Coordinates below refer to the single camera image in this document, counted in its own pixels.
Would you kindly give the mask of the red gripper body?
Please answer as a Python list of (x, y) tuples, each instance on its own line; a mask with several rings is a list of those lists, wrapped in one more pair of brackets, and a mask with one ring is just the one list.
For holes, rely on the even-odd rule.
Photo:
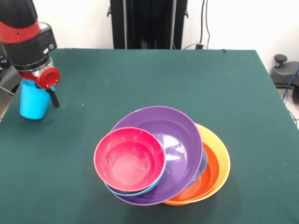
[(19, 74), (26, 80), (35, 82), (42, 89), (50, 89), (58, 84), (60, 71), (53, 66), (43, 67), (41, 70), (31, 72), (21, 72)]

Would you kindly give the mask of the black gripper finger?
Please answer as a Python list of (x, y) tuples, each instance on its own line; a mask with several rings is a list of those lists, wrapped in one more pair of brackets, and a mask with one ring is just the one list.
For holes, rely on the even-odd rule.
[(55, 92), (52, 89), (49, 89), (49, 94), (50, 94), (50, 98), (51, 98), (51, 101), (52, 101), (54, 107), (59, 108), (60, 104), (59, 104), (59, 101), (57, 99)]

